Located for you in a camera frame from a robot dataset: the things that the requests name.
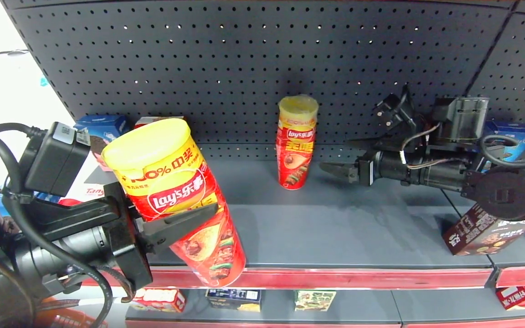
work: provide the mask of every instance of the yellow lid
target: yellow lid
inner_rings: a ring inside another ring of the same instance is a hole
[[[308,95],[284,97],[279,102],[281,114],[294,119],[310,120],[315,118],[318,109],[319,104],[317,100]]]
[[[181,118],[143,125],[108,144],[102,153],[107,166],[117,171],[139,171],[177,151],[190,137]]]

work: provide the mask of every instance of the lay's logo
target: lay's logo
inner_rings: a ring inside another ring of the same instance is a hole
[[[296,131],[294,129],[289,129],[287,131],[287,137],[289,139],[309,139],[313,137],[314,133],[315,133],[314,129],[311,129],[309,131]]]
[[[148,201],[158,213],[177,212],[199,203],[205,190],[204,176],[196,170],[196,174],[184,184],[148,195]]]

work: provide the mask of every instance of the brown box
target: brown box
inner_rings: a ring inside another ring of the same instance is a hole
[[[454,255],[495,254],[525,234],[525,220],[501,220],[473,205],[443,239]]]

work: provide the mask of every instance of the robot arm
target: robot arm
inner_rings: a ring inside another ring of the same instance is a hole
[[[382,125],[387,130],[390,130],[389,118],[394,117],[388,112],[406,107],[402,102],[394,102],[395,106],[387,104],[390,98],[376,107],[377,116],[384,118]],[[477,201],[491,215],[504,220],[525,220],[525,162],[504,162],[501,160],[504,144],[487,145],[487,141],[494,140],[510,146],[517,144],[516,139],[506,136],[482,137],[487,105],[487,98],[437,99],[429,120],[425,120],[425,125],[432,128],[407,137],[385,135],[352,140],[350,145],[365,151],[356,162],[319,166],[340,179],[364,186],[388,178],[399,180],[402,185],[457,191],[462,197]],[[404,108],[403,112],[414,111]],[[411,146],[418,138],[420,143]],[[486,164],[490,164],[488,160],[498,166],[482,173]]]
[[[9,172],[2,202],[21,228],[19,235],[6,235],[0,218],[0,327],[32,326],[42,300],[78,290],[88,277],[104,291],[98,326],[114,302],[99,270],[118,267],[131,286],[130,301],[153,280],[146,254],[169,247],[217,212],[217,204],[211,204],[143,222],[118,183],[105,185],[105,197],[73,207],[36,199],[34,191],[66,196],[89,146],[79,141],[84,136],[59,123],[44,131],[0,124],[0,132],[10,129],[26,133],[30,141],[17,162],[0,140]]]

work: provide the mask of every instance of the lay's chip can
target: lay's chip can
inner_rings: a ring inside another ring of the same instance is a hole
[[[279,184],[288,190],[301,188],[313,155],[319,105],[308,95],[284,97],[279,102],[277,165]]]
[[[171,249],[208,287],[225,287],[240,276],[246,258],[228,205],[184,120],[134,129],[102,156],[146,221],[217,202],[217,214]]]

